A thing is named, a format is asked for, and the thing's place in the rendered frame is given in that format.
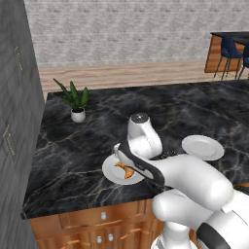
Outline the round white plate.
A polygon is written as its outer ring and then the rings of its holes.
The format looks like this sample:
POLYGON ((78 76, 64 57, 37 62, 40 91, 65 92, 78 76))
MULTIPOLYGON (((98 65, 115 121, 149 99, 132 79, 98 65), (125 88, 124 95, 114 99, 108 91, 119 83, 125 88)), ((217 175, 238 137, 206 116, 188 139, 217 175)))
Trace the round white plate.
POLYGON ((204 135, 189 135, 182 140, 183 150, 202 160, 218 160, 224 153, 223 146, 213 138, 204 135))
POLYGON ((131 177, 125 179, 125 171, 116 166, 119 160, 115 155, 109 156, 102 164, 102 171, 105 177, 119 185, 133 185, 144 180, 144 177, 134 172, 131 177))

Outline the golden brown croissant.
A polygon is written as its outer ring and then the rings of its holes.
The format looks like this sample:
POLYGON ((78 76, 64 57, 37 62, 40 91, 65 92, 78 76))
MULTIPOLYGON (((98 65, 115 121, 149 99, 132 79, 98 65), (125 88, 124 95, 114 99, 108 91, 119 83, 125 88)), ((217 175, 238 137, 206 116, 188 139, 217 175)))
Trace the golden brown croissant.
POLYGON ((121 163, 120 161, 116 163, 116 167, 120 167, 124 171, 125 179, 129 179, 134 174, 133 169, 131 169, 129 166, 125 165, 124 163, 121 163))

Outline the dark brown pastry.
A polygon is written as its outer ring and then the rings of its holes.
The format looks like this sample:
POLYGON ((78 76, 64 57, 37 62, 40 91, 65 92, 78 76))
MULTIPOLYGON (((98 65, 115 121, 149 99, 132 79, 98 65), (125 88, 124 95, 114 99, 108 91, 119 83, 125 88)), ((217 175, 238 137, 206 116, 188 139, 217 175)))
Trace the dark brown pastry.
POLYGON ((164 160, 164 159, 174 157, 174 156, 177 156, 177 153, 175 151, 163 152, 159 155, 159 160, 164 160))

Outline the green plant in white pot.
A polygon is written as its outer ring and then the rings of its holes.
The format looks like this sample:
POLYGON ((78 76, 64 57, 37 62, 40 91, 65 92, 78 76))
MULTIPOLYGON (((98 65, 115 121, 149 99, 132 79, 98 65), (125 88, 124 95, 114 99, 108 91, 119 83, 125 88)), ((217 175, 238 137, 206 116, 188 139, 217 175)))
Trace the green plant in white pot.
POLYGON ((71 119, 75 123, 82 123, 86 118, 85 107, 89 100, 89 90, 84 88, 83 93, 79 94, 73 82, 70 82, 70 91, 59 82, 57 79, 54 81, 62 89, 64 96, 62 100, 71 107, 71 119))

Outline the wooden drawer front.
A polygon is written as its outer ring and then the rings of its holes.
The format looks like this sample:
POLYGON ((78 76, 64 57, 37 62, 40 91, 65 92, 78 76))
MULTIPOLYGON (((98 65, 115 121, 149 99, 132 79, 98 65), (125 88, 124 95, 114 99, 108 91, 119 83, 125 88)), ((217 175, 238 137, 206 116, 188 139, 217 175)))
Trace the wooden drawer front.
POLYGON ((59 214, 59 221, 64 229, 102 226, 132 220, 152 214, 150 199, 138 200, 122 204, 102 206, 86 210, 59 214), (106 212, 107 219, 101 220, 101 213, 106 212))

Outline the wooden island cabinet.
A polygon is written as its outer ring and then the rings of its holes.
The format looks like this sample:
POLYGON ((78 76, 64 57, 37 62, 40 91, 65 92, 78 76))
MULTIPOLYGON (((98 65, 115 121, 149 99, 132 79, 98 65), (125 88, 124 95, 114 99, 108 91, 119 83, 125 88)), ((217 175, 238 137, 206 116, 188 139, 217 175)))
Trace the wooden island cabinet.
POLYGON ((163 222, 155 215, 138 217, 135 221, 126 220, 115 224, 102 226, 79 227, 64 229, 59 221, 59 214, 30 219, 39 249, 60 249, 70 240, 80 240, 81 249, 150 249, 153 241, 160 234, 163 222), (129 230, 141 229, 121 240, 129 230), (109 241, 108 235, 114 236, 109 241))

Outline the tall grey cabinet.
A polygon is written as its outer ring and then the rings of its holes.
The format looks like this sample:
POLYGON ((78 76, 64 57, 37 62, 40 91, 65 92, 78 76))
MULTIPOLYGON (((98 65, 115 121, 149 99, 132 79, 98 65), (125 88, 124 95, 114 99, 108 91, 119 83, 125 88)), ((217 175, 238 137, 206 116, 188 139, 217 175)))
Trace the tall grey cabinet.
POLYGON ((21 214, 44 107, 24 0, 0 0, 0 249, 38 249, 21 214), (15 163, 3 139, 7 125, 18 151, 15 163))

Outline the wooden table with dark top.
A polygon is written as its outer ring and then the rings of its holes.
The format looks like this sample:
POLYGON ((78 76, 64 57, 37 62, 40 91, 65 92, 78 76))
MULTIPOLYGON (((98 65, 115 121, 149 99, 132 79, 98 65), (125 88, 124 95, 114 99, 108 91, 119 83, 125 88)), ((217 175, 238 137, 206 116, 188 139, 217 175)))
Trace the wooden table with dark top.
POLYGON ((205 63, 205 73, 214 73, 221 56, 221 43, 224 35, 232 37, 237 50, 242 53, 244 47, 249 43, 249 31, 240 32, 212 32, 208 56, 205 63))

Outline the dark blue chair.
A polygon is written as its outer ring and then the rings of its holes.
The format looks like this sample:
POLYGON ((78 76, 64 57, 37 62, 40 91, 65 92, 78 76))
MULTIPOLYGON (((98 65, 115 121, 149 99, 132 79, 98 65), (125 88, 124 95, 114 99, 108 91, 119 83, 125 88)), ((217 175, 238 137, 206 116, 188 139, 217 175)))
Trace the dark blue chair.
POLYGON ((243 65, 242 65, 242 69, 240 71, 240 74, 238 76, 238 79, 240 79, 243 71, 245 68, 249 68, 249 43, 247 43, 244 47, 244 51, 243 51, 243 65))
MULTIPOLYGON (((242 58, 242 53, 237 50, 232 37, 227 36, 227 35, 222 37, 221 56, 220 56, 220 60, 219 60, 218 66, 217 66, 217 70, 219 69, 221 62, 222 62, 222 59, 224 57, 227 59, 227 62, 226 62, 226 65, 225 65, 225 68, 223 71, 222 79, 228 77, 230 66, 231 66, 231 61, 233 59, 236 59, 237 64, 239 65, 240 60, 242 58)), ((238 72, 238 69, 239 69, 238 65, 236 66, 235 72, 238 72)))

